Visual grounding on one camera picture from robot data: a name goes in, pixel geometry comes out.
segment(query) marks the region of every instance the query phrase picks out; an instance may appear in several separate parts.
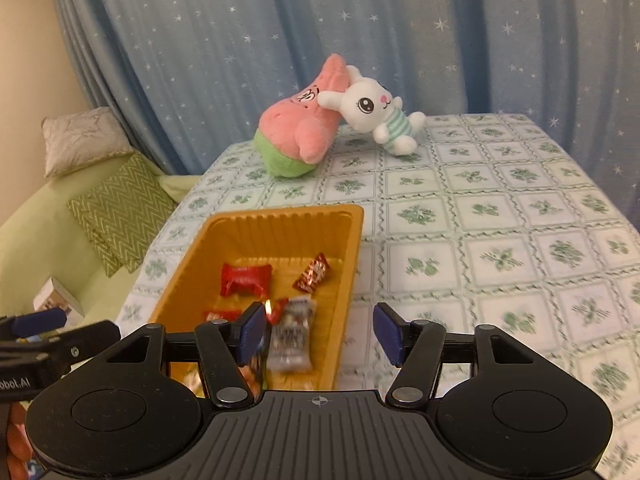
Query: red candy wrapper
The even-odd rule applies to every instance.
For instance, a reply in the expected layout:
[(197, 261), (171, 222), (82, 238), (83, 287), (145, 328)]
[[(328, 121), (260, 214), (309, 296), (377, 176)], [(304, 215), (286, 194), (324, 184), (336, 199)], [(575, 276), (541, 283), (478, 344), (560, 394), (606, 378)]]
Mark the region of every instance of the red candy wrapper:
[(330, 267), (324, 254), (318, 254), (306, 268), (305, 272), (295, 281), (293, 288), (296, 288), (300, 292), (312, 294), (316, 290), (318, 283), (324, 280), (329, 269)]
[(280, 298), (279, 300), (267, 300), (264, 303), (264, 309), (267, 313), (267, 321), (270, 325), (277, 325), (282, 317), (284, 307), (289, 303), (289, 298)]
[(250, 294), (256, 298), (268, 298), (271, 283), (271, 266), (233, 267), (222, 265), (222, 288), (220, 296)]
[(226, 319), (229, 322), (234, 322), (241, 314), (242, 310), (210, 310), (206, 313), (205, 320)]

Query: beige pillow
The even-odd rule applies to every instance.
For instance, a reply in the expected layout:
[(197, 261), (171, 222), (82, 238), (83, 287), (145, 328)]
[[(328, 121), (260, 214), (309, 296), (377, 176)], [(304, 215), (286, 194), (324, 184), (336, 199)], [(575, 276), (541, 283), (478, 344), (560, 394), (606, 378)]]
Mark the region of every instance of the beige pillow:
[(94, 162), (133, 152), (120, 123), (107, 107), (45, 119), (45, 177), (71, 173)]

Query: plush toy eye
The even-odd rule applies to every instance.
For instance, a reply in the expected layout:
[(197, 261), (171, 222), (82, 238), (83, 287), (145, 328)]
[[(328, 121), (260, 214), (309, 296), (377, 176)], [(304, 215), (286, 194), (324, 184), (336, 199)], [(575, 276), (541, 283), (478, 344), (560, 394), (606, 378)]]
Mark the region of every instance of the plush toy eye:
[(308, 101), (312, 101), (315, 97), (316, 93), (313, 91), (313, 89), (310, 88), (298, 98), (298, 101), (301, 103), (306, 103)]
[(363, 114), (370, 114), (373, 111), (373, 101), (368, 97), (363, 97), (358, 101), (358, 108)]

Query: white bunny plush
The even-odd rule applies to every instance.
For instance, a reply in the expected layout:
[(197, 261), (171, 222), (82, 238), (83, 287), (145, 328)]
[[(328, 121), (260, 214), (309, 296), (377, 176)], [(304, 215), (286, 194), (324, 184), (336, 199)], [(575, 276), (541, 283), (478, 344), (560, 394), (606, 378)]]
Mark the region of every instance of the white bunny plush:
[(345, 92), (321, 91), (318, 104), (340, 112), (347, 124), (360, 133), (373, 133), (373, 139), (391, 155), (409, 155), (417, 147), (415, 134), (426, 116), (402, 111), (402, 98), (393, 97), (375, 79), (363, 77), (353, 65), (347, 67), (351, 85)]

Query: orange plastic tray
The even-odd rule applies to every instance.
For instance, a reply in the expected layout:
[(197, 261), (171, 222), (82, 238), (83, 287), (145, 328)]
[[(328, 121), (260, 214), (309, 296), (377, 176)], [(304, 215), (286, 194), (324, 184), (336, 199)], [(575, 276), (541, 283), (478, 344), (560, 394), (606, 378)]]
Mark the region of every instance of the orange plastic tray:
[[(314, 293), (313, 371), (267, 373), (277, 390), (332, 390), (358, 261), (364, 210), (353, 204), (222, 213), (203, 225), (152, 314), (168, 332), (190, 332), (207, 310), (244, 310), (255, 298), (220, 296), (222, 264), (273, 266), (271, 299), (302, 294), (294, 281), (320, 252), (331, 267)], [(181, 381), (187, 364), (172, 365)]]

